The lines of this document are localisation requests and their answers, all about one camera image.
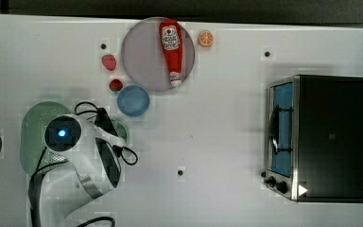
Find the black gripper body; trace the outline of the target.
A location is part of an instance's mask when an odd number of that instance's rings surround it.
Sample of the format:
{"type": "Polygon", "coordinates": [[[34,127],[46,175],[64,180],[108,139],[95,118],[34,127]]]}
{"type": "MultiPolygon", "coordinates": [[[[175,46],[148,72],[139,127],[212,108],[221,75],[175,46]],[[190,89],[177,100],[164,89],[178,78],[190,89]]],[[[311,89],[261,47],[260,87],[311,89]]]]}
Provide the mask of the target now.
{"type": "Polygon", "coordinates": [[[104,108],[98,108],[96,110],[95,125],[103,131],[117,136],[117,132],[114,125],[112,124],[112,120],[104,108]]]}

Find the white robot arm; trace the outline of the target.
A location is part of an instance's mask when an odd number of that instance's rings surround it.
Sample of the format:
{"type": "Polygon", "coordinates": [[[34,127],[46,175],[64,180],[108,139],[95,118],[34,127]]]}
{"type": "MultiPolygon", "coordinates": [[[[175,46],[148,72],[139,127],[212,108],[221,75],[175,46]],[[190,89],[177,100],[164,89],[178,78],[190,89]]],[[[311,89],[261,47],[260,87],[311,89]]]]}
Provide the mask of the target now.
{"type": "Polygon", "coordinates": [[[118,186],[121,165],[116,153],[126,141],[118,136],[105,109],[99,108],[94,122],[76,114],[52,119],[44,143],[65,162],[31,178],[32,226],[65,227],[70,214],[118,186]]]}

